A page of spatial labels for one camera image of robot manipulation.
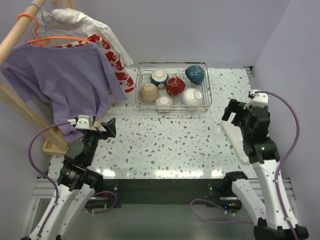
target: orange hanger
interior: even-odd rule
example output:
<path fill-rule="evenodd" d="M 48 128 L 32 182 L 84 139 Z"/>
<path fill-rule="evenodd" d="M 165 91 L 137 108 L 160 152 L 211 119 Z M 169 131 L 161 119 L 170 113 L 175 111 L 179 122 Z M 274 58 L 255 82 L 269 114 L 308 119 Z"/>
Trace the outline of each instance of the orange hanger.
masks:
<path fill-rule="evenodd" d="M 20 13 L 19 15 L 18 15 L 18 17 L 17 17 L 17 21 L 21 18 L 21 17 L 23 17 L 23 16 L 25 16 L 25 17 L 30 17 L 30 18 L 32 18 L 34 21 L 35 21 L 35 23 L 36 23 L 36 26 L 35 26 L 35 29 L 34 29 L 34 35 L 36 36 L 36 38 L 37 39 L 40 39 L 40 37 L 39 37 L 39 35 L 38 35 L 38 33 L 37 33 L 37 30 L 39 29 L 39 22 L 38 22 L 38 20 L 34 17 L 34 16 L 32 16 L 31 14 L 29 14 L 29 13 Z M 46 42 L 45 43 L 33 43 L 34 45 L 36 45 L 36 46 L 46 46 L 46 45 L 48 45 L 49 44 L 49 42 L 50 42 L 50 40 L 46 40 Z"/>
<path fill-rule="evenodd" d="M 34 44 L 35 42 L 44 41 L 44 40 L 49 41 L 50 39 L 75 39 L 75 40 L 84 41 L 84 42 L 86 42 L 88 44 L 91 43 L 91 41 L 89 41 L 88 39 L 81 38 L 81 37 L 76 37 L 76 36 L 47 36 L 47 37 L 42 37 L 40 39 L 30 40 L 30 41 L 27 41 L 26 43 L 27 44 Z"/>
<path fill-rule="evenodd" d="M 89 41 L 88 39 L 81 38 L 81 37 L 76 37 L 76 36 L 48 36 L 48 37 L 42 37 L 42 38 L 40 38 L 39 35 L 38 35 L 38 33 L 37 33 L 37 30 L 38 30 L 38 28 L 39 28 L 39 26 L 40 26 L 38 20 L 37 20 L 34 16 L 32 16 L 31 14 L 29 14 L 29 13 L 20 13 L 20 14 L 18 15 L 18 20 L 19 20 L 22 16 L 30 17 L 30 18 L 32 18 L 32 19 L 36 22 L 36 27 L 35 27 L 35 29 L 34 29 L 34 34 L 35 34 L 35 36 L 36 36 L 37 39 L 27 41 L 27 42 L 26 42 L 27 44 L 34 44 L 34 45 L 36 45 L 36 46 L 42 47 L 42 46 L 48 45 L 49 42 L 50 42 L 50 39 L 74 39 L 74 40 L 84 41 L 84 42 L 86 42 L 86 43 L 88 43 L 88 44 L 91 43 L 91 41 Z M 45 43 L 35 43 L 35 42 L 45 41 L 45 40 L 46 40 Z"/>

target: metal dish rack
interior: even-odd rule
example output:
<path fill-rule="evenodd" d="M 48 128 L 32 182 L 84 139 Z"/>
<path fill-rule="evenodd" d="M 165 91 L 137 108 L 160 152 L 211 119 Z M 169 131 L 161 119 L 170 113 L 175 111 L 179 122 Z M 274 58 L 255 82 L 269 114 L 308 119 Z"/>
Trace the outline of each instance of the metal dish rack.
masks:
<path fill-rule="evenodd" d="M 193 84 L 186 76 L 186 68 L 197 65 L 204 69 L 205 77 L 201 85 Z M 156 69 L 164 69 L 169 78 L 178 77 L 185 83 L 185 89 L 194 88 L 201 92 L 202 103 L 196 106 L 184 105 L 182 102 L 182 95 L 169 96 L 166 88 L 159 89 L 159 95 L 167 96 L 173 101 L 172 106 L 156 106 L 153 103 L 143 102 L 140 98 L 140 89 L 144 84 L 150 83 L 151 73 Z M 208 67 L 205 62 L 140 62 L 137 69 L 137 80 L 135 90 L 135 104 L 141 112 L 152 113 L 205 113 L 212 104 L 212 94 L 209 81 Z"/>

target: teal bowl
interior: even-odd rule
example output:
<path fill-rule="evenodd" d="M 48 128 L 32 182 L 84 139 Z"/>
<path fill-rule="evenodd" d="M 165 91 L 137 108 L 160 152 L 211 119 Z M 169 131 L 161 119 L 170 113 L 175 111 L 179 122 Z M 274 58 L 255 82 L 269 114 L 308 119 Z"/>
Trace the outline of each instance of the teal bowl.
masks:
<path fill-rule="evenodd" d="M 205 80 L 205 70 L 201 66 L 192 65 L 185 70 L 185 75 L 195 85 L 201 85 Z"/>
<path fill-rule="evenodd" d="M 168 73 L 160 68 L 153 71 L 150 76 L 150 82 L 156 85 L 159 89 L 162 89 L 166 86 L 168 79 Z"/>

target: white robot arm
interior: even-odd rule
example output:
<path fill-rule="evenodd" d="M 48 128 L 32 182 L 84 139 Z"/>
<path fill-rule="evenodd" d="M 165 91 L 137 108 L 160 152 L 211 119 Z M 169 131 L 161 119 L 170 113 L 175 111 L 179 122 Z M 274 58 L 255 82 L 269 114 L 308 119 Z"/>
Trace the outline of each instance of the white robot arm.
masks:
<path fill-rule="evenodd" d="M 36 228 L 22 240 L 65 240 L 73 220 L 85 208 L 96 189 L 103 190 L 103 176 L 87 167 L 92 163 L 98 141 L 116 136 L 116 119 L 101 124 L 105 131 L 94 127 L 93 116 L 79 115 L 69 122 L 76 129 L 82 130 L 84 137 L 67 145 L 63 167 L 57 180 L 58 201 L 55 201 L 54 193 Z"/>
<path fill-rule="evenodd" d="M 242 175 L 239 172 L 226 174 L 229 187 L 248 211 L 255 226 L 255 239 L 293 240 L 295 237 L 289 223 L 294 227 L 298 239 L 307 239 L 308 230 L 299 226 L 290 207 L 281 172 L 278 180 L 275 180 L 280 157 L 276 144 L 268 134 L 270 124 L 268 95 L 259 90 L 252 90 L 249 97 L 252 99 L 248 103 L 231 99 L 222 120 L 227 121 L 230 114 L 235 113 L 232 124 L 241 129 L 243 149 L 259 179 L 264 203 L 253 191 L 243 172 L 240 172 Z M 278 184 L 288 217 L 285 216 L 281 206 L 276 184 Z"/>

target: red bowl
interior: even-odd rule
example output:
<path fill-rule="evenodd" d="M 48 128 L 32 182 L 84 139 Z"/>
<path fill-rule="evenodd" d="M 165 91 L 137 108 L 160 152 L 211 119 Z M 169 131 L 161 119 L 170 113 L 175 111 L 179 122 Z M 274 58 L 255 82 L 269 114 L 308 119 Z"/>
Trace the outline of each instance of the red bowl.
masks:
<path fill-rule="evenodd" d="M 185 82 L 179 77 L 172 77 L 166 81 L 165 90 L 169 96 L 177 96 L 186 88 Z"/>

